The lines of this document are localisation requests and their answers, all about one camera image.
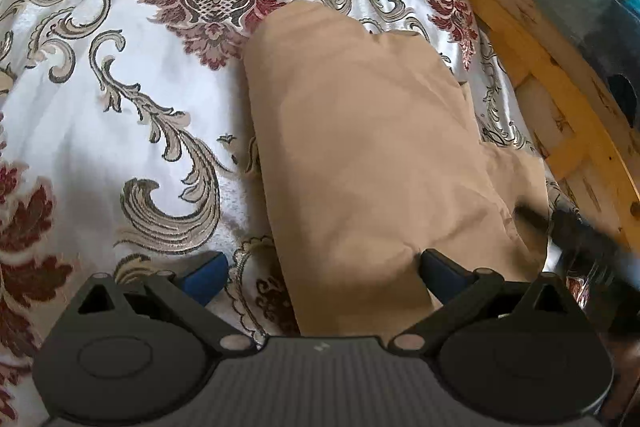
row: blue-gray object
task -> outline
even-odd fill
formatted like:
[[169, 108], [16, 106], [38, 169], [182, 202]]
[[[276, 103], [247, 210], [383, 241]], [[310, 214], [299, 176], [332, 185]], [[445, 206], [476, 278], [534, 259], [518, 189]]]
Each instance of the blue-gray object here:
[[217, 252], [196, 271], [175, 281], [175, 285], [198, 304], [206, 306], [225, 287], [228, 274], [229, 262], [222, 252]]

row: wooden slat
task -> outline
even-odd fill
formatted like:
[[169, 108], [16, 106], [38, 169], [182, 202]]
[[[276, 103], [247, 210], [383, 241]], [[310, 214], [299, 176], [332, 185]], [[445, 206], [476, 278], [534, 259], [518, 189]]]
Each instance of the wooden slat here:
[[640, 251], [640, 223], [631, 206], [640, 203], [638, 190], [618, 149], [580, 90], [552, 62], [542, 45], [495, 0], [470, 0], [490, 28], [502, 34], [533, 75], [545, 86], [574, 133], [587, 144], [589, 156], [611, 195], [626, 240]]
[[549, 165], [556, 180], [564, 180], [587, 159], [588, 153], [582, 138], [574, 135], [551, 151], [546, 164]]
[[490, 31], [489, 40], [509, 75], [513, 89], [517, 89], [529, 76], [529, 68], [527, 68], [527, 65], [518, 57], [516, 52], [513, 51], [513, 48], [507, 44], [507, 41], [501, 34]]
[[640, 133], [630, 129], [603, 81], [532, 0], [496, 0], [538, 41], [587, 97], [640, 186]]

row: red floral pattern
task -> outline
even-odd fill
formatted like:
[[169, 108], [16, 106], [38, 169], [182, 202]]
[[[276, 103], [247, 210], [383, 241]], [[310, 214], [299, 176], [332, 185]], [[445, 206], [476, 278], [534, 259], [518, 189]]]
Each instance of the red floral pattern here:
[[240, 58], [248, 36], [269, 13], [284, 6], [278, 0], [138, 0], [159, 7], [153, 22], [164, 24], [212, 70]]
[[278, 325], [287, 337], [300, 335], [296, 314], [279, 264], [274, 264], [267, 279], [257, 279], [255, 287], [258, 297], [255, 304], [262, 310], [264, 318]]
[[474, 30], [474, 14], [464, 0], [427, 0], [438, 15], [429, 20], [439, 29], [449, 33], [450, 42], [457, 42], [462, 50], [462, 63], [469, 70], [471, 57], [476, 49], [474, 41], [478, 33]]
[[[38, 349], [24, 311], [34, 302], [54, 299], [72, 271], [52, 255], [41, 262], [24, 260], [24, 253], [51, 227], [53, 201], [41, 179], [28, 196], [17, 196], [22, 170], [16, 164], [0, 161], [0, 208], [5, 214], [12, 210], [6, 222], [0, 222], [0, 347], [17, 359], [16, 363], [0, 362], [0, 425], [3, 419], [17, 419], [10, 403], [13, 396], [6, 386], [16, 386], [30, 374], [29, 358]], [[16, 253], [21, 254], [17, 263], [12, 261]]]

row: bed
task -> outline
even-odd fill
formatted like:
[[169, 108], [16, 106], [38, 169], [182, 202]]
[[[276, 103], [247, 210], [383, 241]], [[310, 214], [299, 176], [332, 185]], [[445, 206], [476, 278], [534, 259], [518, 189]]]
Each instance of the bed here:
[[[223, 251], [209, 309], [259, 343], [296, 334], [239, 60], [288, 1], [0, 0], [0, 423], [46, 418], [31, 359], [95, 272], [179, 273]], [[313, 1], [422, 34], [469, 83], [484, 138], [546, 158], [552, 208], [578, 203], [640, 251], [634, 136], [530, 1]]]

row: damask pattern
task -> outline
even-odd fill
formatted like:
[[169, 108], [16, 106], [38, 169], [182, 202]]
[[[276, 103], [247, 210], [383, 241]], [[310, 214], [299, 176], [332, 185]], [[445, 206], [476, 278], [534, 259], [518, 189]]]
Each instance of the damask pattern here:
[[[0, 76], [15, 80], [30, 74], [30, 80], [54, 87], [55, 103], [47, 106], [50, 111], [58, 110], [56, 104], [68, 109], [71, 105], [65, 103], [73, 100], [69, 118], [75, 127], [65, 135], [73, 146], [69, 158], [86, 152], [85, 147], [104, 147], [99, 168], [117, 172], [118, 185], [111, 184], [100, 195], [117, 214], [117, 226], [98, 230], [99, 245], [88, 244], [84, 230], [74, 237], [81, 260], [93, 251], [102, 257], [117, 251], [119, 257], [113, 263], [102, 258], [98, 262], [116, 280], [128, 282], [166, 267], [168, 259], [180, 266], [186, 259], [197, 261], [205, 250], [224, 250], [230, 256], [229, 280], [212, 309], [258, 342], [268, 335], [296, 335], [298, 327], [269, 236], [264, 200], [250, 190], [251, 184], [260, 188], [260, 160], [236, 63], [260, 21], [291, 0], [137, 1], [154, 6], [155, 14], [149, 19], [151, 10], [136, 7], [134, 0], [7, 0], [0, 13]], [[506, 121], [499, 100], [504, 95], [502, 84], [490, 91], [489, 81], [482, 76], [476, 55], [478, 35], [465, 0], [316, 1], [360, 20], [371, 32], [407, 29], [423, 35], [454, 74], [466, 72], [470, 82], [486, 88], [483, 103], [493, 107], [491, 114], [497, 120], [492, 120], [490, 129], [495, 136], [514, 146], [525, 141], [517, 134], [517, 126]], [[35, 17], [22, 18], [27, 7]], [[34, 21], [31, 26], [29, 18]], [[178, 96], [193, 84], [202, 89], [202, 82], [180, 76], [181, 65], [198, 68], [197, 63], [173, 43], [167, 57], [139, 55], [141, 40], [149, 36], [154, 42], [182, 41], [184, 51], [199, 59], [202, 67], [196, 80], [206, 79], [207, 86], [215, 86], [198, 101], [200, 105], [191, 100], [187, 111], [182, 105], [185, 99]], [[14, 40], [26, 42], [26, 48], [14, 46]], [[166, 64], [167, 70], [175, 66], [178, 74], [156, 68], [159, 63]], [[154, 73], [145, 74], [147, 68]], [[95, 81], [93, 87], [88, 79]], [[31, 121], [21, 121], [21, 114], [12, 115], [14, 130]], [[87, 115], [96, 127], [84, 126]], [[136, 119], [144, 135], [133, 126]], [[111, 134], [119, 132], [116, 128], [126, 130], [118, 136], [122, 146], [107, 147]], [[75, 142], [77, 137], [86, 140]], [[17, 152], [18, 158], [31, 154], [46, 163], [34, 155], [30, 140], [23, 138], [12, 153]], [[131, 164], [127, 156], [143, 145], [149, 147], [146, 165]], [[4, 146], [0, 141], [0, 150]], [[37, 168], [32, 161], [24, 162]], [[9, 325], [0, 326], [0, 343], [16, 359], [15, 364], [0, 362], [0, 420], [2, 415], [15, 420], [12, 393], [28, 376], [28, 355], [38, 346], [30, 314], [33, 303], [51, 300], [78, 273], [50, 254], [31, 255], [32, 250], [48, 251], [49, 243], [43, 238], [50, 241], [56, 234], [49, 232], [55, 205], [51, 183], [45, 180], [22, 190], [25, 169], [17, 159], [0, 161], [0, 319]], [[59, 181], [52, 180], [60, 190]], [[61, 191], [59, 197], [69, 208], [77, 204], [67, 199], [68, 193]]]
[[462, 50], [465, 70], [471, 66], [471, 58], [476, 49], [474, 43], [478, 33], [474, 30], [474, 14], [465, 0], [427, 0], [438, 15], [429, 20], [441, 30], [449, 32], [451, 42], [456, 42]]
[[203, 66], [216, 71], [229, 58], [240, 58], [247, 37], [269, 13], [284, 6], [278, 0], [138, 0], [158, 6], [153, 22], [184, 42]]
[[483, 32], [480, 37], [480, 62], [482, 70], [489, 80], [486, 87], [486, 95], [482, 102], [486, 104], [486, 110], [479, 119], [482, 129], [482, 136], [485, 140], [495, 143], [501, 147], [512, 146], [521, 149], [528, 146], [529, 150], [537, 154], [536, 148], [526, 139], [519, 127], [510, 120], [507, 125], [502, 122], [501, 115], [505, 114], [503, 87], [500, 85], [499, 76], [508, 78], [507, 73], [494, 51], [494, 47], [489, 42]]
[[49, 183], [42, 178], [27, 194], [19, 194], [26, 169], [0, 160], [0, 213], [8, 216], [0, 221], [0, 347], [16, 360], [0, 362], [0, 425], [3, 416], [17, 418], [11, 406], [13, 396], [5, 386], [16, 386], [30, 374], [30, 359], [38, 350], [26, 312], [33, 303], [55, 299], [56, 290], [72, 272], [70, 265], [60, 263], [54, 255], [40, 261], [33, 255], [24, 256], [51, 228], [54, 206]]

